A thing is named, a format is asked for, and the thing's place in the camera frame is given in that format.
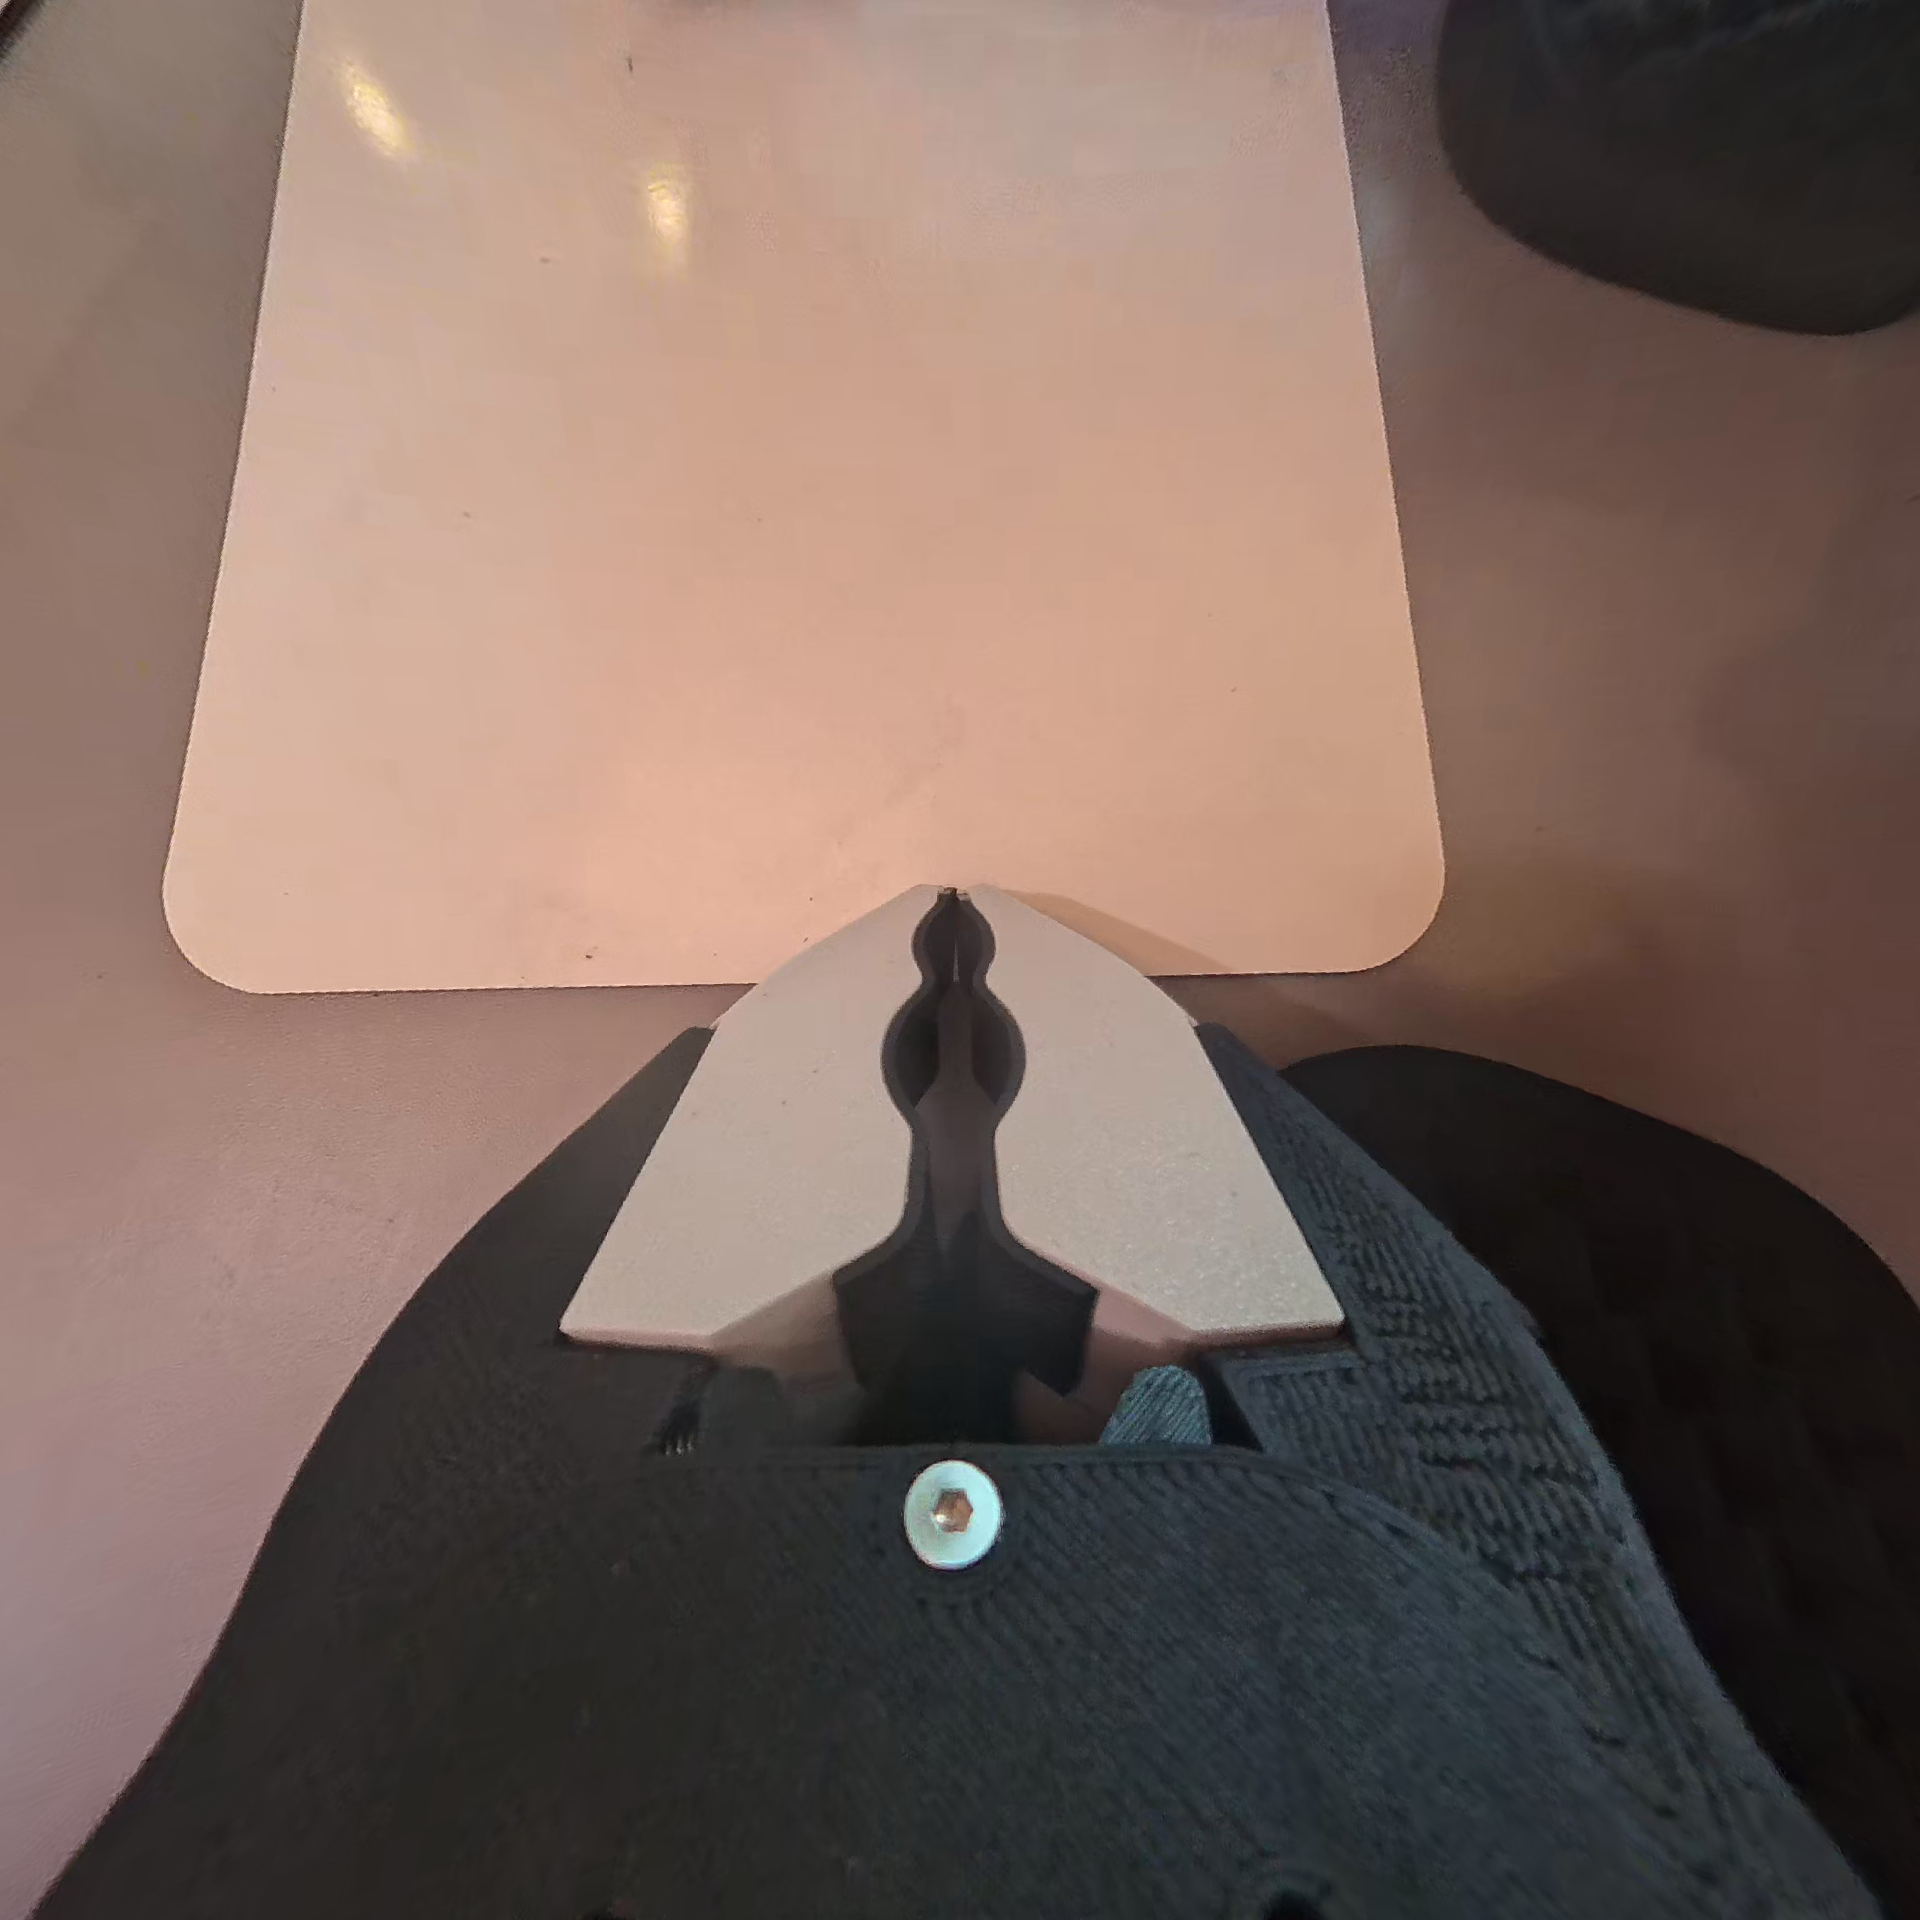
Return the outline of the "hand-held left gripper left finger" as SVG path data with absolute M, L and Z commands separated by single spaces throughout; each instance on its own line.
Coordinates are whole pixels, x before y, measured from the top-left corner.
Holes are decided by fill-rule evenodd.
M 890 1037 L 939 982 L 924 931 L 951 904 L 899 894 L 721 1016 L 566 1308 L 567 1341 L 857 1381 L 835 1281 L 918 1208 Z

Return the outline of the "dark rounded object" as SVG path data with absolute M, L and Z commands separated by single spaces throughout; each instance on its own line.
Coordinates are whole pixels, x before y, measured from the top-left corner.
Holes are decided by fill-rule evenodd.
M 1528 1309 L 1694 1642 L 1886 1915 L 1918 1915 L 1918 1312 L 1779 1173 L 1438 1046 L 1286 1080 Z

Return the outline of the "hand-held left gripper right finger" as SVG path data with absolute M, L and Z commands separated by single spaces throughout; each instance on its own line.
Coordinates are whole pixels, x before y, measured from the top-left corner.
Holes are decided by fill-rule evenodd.
M 1007 1034 L 993 1236 L 1036 1283 L 1026 1370 L 1113 1398 L 1146 1366 L 1343 1339 L 1343 1305 L 1200 1041 L 1116 950 L 1012 894 L 963 894 Z

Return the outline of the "white whiteboard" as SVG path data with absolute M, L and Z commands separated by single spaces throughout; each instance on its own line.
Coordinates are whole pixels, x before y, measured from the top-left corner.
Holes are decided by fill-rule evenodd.
M 161 901 L 252 994 L 1444 894 L 1328 5 L 304 5 Z

